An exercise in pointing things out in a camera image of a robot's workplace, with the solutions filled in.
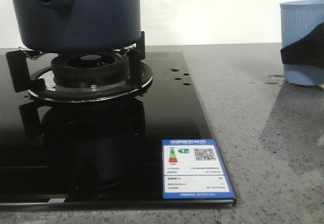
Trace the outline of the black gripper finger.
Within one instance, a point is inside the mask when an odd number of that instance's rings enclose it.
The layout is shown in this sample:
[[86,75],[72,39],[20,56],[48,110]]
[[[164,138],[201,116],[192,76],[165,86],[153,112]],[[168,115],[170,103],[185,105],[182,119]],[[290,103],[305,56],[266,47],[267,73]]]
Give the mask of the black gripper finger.
[[323,23],[280,51],[283,64],[323,68]]

